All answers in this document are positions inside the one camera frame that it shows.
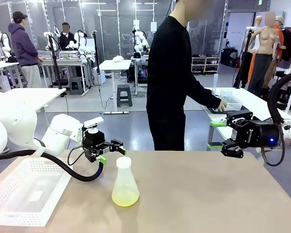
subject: person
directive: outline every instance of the person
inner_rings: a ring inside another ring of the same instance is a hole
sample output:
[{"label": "person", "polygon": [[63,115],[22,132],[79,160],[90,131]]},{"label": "person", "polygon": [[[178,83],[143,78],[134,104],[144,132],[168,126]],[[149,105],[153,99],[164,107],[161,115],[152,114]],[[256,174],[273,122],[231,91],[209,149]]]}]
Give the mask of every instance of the person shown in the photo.
[{"label": "person", "polygon": [[42,57],[39,56],[37,49],[31,42],[28,34],[25,32],[24,26],[27,22],[27,15],[20,11],[13,13],[14,23],[10,23],[8,31],[11,33],[11,41],[14,53],[21,69],[28,82],[29,88],[41,88],[41,76],[38,67]]},{"label": "person", "polygon": [[74,34],[69,31],[70,25],[66,22],[62,24],[63,31],[60,33],[59,37],[59,45],[61,50],[68,50],[66,47],[69,45],[70,41],[76,43],[77,41],[74,39]]},{"label": "person", "polygon": [[223,110],[227,103],[211,94],[191,72],[192,49],[186,25],[211,0],[177,0],[174,11],[155,33],[148,60],[146,111],[155,150],[184,150],[189,96],[206,107]]}]

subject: stool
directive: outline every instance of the stool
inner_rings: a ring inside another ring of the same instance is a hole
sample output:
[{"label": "stool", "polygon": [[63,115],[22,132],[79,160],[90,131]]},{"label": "stool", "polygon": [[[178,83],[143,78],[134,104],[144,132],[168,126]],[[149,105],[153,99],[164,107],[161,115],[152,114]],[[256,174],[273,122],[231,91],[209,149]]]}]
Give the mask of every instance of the stool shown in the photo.
[{"label": "stool", "polygon": [[[121,92],[127,92],[127,96],[121,96]],[[122,103],[128,103],[129,107],[132,106],[130,86],[127,84],[117,86],[117,106],[120,107]]]},{"label": "stool", "polygon": [[82,95],[83,94],[82,78],[80,77],[70,78],[69,87],[71,95]]}]

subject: shoe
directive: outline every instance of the shoe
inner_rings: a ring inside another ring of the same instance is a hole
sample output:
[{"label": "shoe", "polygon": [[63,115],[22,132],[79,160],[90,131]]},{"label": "shoe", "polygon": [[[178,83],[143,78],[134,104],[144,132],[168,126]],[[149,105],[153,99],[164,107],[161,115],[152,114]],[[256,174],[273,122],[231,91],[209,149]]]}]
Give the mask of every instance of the shoe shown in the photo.
[{"label": "shoe", "polygon": [[1,154],[5,154],[5,153],[7,153],[7,152],[9,152],[9,151],[10,151],[10,148],[5,147],[4,150],[1,152]]}]

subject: black cap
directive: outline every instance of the black cap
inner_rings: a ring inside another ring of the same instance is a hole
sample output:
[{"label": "black cap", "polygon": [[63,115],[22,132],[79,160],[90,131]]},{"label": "black cap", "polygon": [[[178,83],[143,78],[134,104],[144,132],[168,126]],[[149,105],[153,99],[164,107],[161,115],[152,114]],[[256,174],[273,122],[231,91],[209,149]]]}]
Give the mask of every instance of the black cap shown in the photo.
[{"label": "black cap", "polygon": [[13,13],[13,20],[15,23],[21,23],[21,21],[25,18],[28,18],[27,15],[24,15],[23,13],[21,13],[20,11],[15,11]]}]

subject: man in purple hoodie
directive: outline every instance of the man in purple hoodie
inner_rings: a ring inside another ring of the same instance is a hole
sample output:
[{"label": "man in purple hoodie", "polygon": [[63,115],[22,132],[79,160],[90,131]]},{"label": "man in purple hoodie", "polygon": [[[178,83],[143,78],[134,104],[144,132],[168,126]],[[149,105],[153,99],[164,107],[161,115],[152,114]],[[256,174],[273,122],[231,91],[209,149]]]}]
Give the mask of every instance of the man in purple hoodie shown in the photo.
[{"label": "man in purple hoodie", "polygon": [[12,35],[14,53],[27,79],[28,87],[42,87],[38,63],[42,62],[43,59],[25,32],[27,15],[16,11],[13,13],[13,20],[15,23],[10,23],[8,30]]}]

